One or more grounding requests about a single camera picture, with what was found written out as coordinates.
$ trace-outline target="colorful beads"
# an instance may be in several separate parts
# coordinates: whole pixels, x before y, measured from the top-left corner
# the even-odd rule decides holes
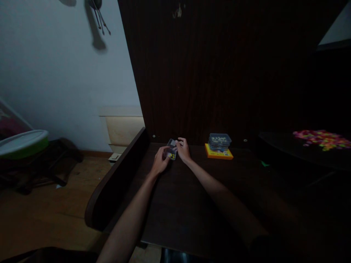
[[[294,131],[292,134],[295,137],[304,139],[307,142],[303,144],[303,146],[307,147],[311,144],[318,144],[323,147],[323,151],[329,151],[330,149],[350,149],[351,142],[339,134],[330,133],[325,130],[302,130],[302,131]]]

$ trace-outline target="hand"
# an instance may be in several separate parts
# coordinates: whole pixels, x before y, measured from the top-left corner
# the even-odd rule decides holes
[[[179,141],[175,141],[175,144],[177,145],[178,155],[184,163],[187,163],[191,161],[188,143],[185,138],[179,137],[178,140]]]
[[[166,159],[163,160],[162,156],[163,156],[163,152],[167,148],[169,148],[169,146],[163,146],[163,147],[158,149],[158,151],[155,155],[154,164],[151,168],[150,174],[157,176],[166,169],[170,158],[166,157]]]

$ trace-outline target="white wall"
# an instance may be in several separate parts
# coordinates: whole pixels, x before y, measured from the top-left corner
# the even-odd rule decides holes
[[[111,151],[98,109],[140,103],[117,1],[101,12],[106,52],[92,46],[83,0],[0,1],[0,97],[50,138]]]
[[[351,1],[347,3],[319,44],[323,45],[346,39],[351,39]]]

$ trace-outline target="forearm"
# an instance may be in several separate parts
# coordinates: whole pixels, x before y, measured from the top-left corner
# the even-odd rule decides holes
[[[268,234],[257,218],[227,187],[194,161],[190,160],[186,164],[193,171],[225,219],[241,236],[247,247],[257,236]]]
[[[149,174],[107,239],[97,263],[128,262],[138,242],[157,176]]]

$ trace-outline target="green plastic tub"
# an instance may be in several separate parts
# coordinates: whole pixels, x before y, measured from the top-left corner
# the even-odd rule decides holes
[[[0,141],[0,158],[22,159],[44,150],[48,145],[48,131],[32,130]]]

